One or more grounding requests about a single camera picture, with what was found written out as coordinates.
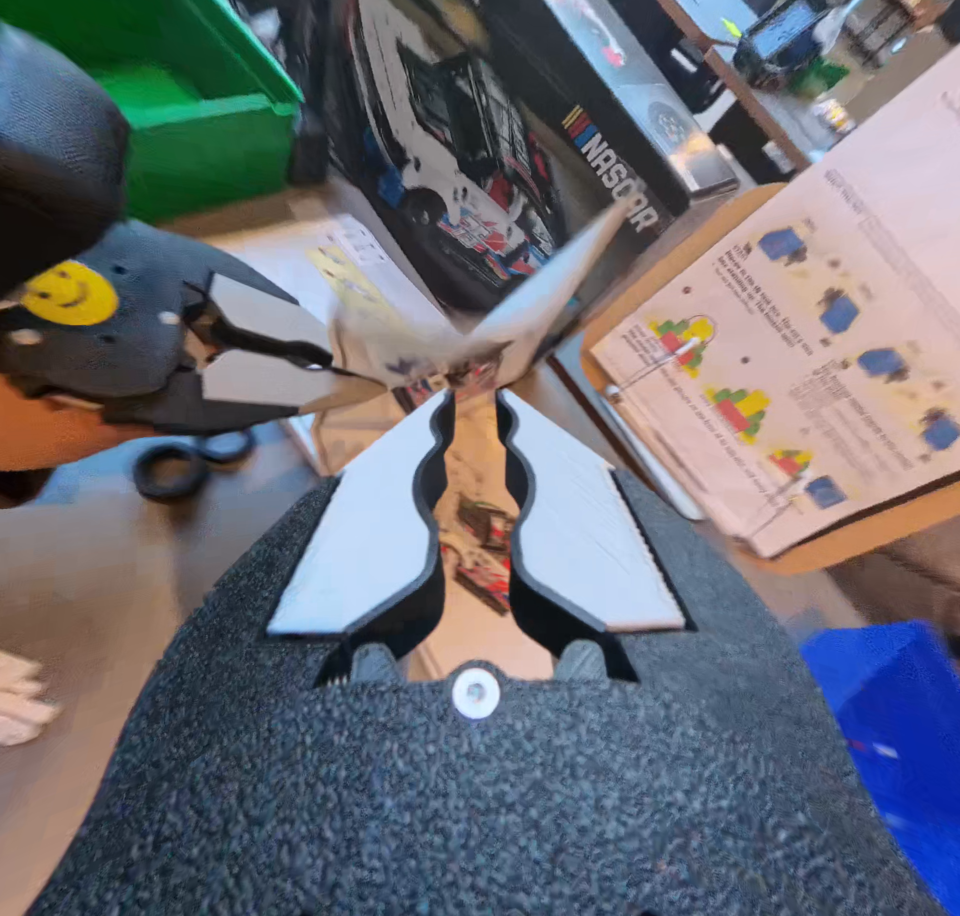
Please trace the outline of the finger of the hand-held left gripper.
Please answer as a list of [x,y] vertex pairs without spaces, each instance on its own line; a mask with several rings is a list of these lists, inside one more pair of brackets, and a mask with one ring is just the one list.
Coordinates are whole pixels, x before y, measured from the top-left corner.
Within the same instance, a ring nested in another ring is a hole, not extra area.
[[221,349],[282,359],[302,369],[330,369],[325,325],[295,300],[225,274],[213,274],[207,293],[207,333]]
[[228,350],[200,373],[205,399],[291,409],[304,416],[348,408],[386,394],[377,380],[319,366],[302,368],[270,355]]

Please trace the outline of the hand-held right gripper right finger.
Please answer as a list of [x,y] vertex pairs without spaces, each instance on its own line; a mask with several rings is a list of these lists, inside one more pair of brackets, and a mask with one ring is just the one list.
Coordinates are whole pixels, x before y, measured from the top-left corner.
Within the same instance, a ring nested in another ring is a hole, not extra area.
[[679,631],[686,618],[601,455],[508,390],[495,398],[517,505],[522,585],[602,634]]

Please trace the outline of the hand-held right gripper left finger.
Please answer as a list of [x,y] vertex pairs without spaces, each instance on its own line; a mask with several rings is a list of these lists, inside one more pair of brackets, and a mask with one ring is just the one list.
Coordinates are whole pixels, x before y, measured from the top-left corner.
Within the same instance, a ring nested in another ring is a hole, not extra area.
[[342,469],[266,634],[352,634],[429,580],[455,417],[452,392],[434,394]]

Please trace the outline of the holographic sticker sheet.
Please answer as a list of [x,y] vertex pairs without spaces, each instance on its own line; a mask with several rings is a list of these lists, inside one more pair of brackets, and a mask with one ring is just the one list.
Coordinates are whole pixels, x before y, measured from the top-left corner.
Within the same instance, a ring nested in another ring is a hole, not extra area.
[[353,404],[425,384],[428,395],[470,398],[516,381],[636,203],[615,201],[473,324],[443,314],[416,288],[409,301],[374,302],[349,282],[326,325],[337,393]]

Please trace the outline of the white toy brick panel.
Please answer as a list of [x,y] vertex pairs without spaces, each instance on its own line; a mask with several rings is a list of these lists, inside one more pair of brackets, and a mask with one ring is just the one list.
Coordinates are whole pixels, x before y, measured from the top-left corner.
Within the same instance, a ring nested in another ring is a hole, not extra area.
[[1,747],[9,748],[36,739],[61,713],[46,698],[42,664],[1,652]]

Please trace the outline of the grey desk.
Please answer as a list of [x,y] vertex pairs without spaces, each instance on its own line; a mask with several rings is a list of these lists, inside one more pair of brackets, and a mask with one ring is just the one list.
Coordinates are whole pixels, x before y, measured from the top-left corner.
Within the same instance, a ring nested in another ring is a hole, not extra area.
[[[208,214],[169,229],[216,241],[287,222],[351,214],[403,274],[421,279],[358,190],[330,177]],[[541,364],[514,387],[519,396],[612,464],[618,454],[560,381]],[[319,452],[333,471],[399,419],[390,396],[321,426]],[[39,499],[2,511],[2,650],[39,660],[60,707],[40,736],[2,747],[1,912],[23,914],[82,822],[117,737],[151,670],[181,622],[221,575],[306,491],[317,484],[298,443],[278,424],[258,429],[258,448],[235,470],[219,471],[199,498],[152,503],[133,488],[130,468],[156,441],[127,442],[59,469]],[[829,574],[780,577],[738,562],[764,604],[797,644],[831,627],[867,624]],[[476,597],[453,586],[444,616],[409,663],[410,677],[448,675],[483,658],[512,677],[552,673],[546,650]]]

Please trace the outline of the person's left hand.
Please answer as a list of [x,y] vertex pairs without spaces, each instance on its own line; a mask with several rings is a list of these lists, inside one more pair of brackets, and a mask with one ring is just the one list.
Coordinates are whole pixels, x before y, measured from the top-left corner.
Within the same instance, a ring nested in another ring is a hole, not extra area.
[[1,377],[3,472],[58,468],[156,435],[149,427],[109,425],[91,410],[27,398]]

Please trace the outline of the black rubber tire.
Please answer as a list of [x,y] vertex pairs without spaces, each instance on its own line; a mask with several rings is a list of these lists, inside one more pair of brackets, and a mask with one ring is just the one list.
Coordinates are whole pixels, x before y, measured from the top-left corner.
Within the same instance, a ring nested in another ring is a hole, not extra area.
[[208,482],[210,469],[197,447],[164,442],[144,451],[133,465],[131,477],[145,499],[164,504],[198,494]]
[[243,466],[257,449],[257,439],[251,429],[232,431],[194,438],[201,459],[214,468],[231,469]]

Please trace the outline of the green storage bin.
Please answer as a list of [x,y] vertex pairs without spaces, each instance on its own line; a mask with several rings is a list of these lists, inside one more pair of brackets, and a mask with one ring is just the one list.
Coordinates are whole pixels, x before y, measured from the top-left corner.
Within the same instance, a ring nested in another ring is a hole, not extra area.
[[126,118],[128,212],[148,223],[283,189],[302,94],[228,0],[1,0]]

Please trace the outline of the toy car set box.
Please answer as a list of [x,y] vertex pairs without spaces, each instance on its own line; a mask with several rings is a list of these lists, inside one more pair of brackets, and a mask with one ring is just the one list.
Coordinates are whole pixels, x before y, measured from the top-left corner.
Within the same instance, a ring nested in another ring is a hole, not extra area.
[[488,313],[621,198],[582,321],[739,188],[610,0],[291,0],[330,155],[445,307]]

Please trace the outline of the printed instruction sheet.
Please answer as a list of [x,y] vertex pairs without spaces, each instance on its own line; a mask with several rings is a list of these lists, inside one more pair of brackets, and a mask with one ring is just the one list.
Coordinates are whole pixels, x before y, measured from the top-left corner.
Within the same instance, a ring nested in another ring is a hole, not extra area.
[[958,305],[953,48],[592,353],[769,559],[958,478]]

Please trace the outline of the blue storage bin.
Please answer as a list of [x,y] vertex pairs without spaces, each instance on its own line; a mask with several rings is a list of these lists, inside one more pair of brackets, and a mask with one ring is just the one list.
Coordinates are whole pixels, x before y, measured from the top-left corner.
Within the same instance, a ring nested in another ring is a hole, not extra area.
[[813,634],[800,654],[898,847],[959,913],[959,682],[927,622]]

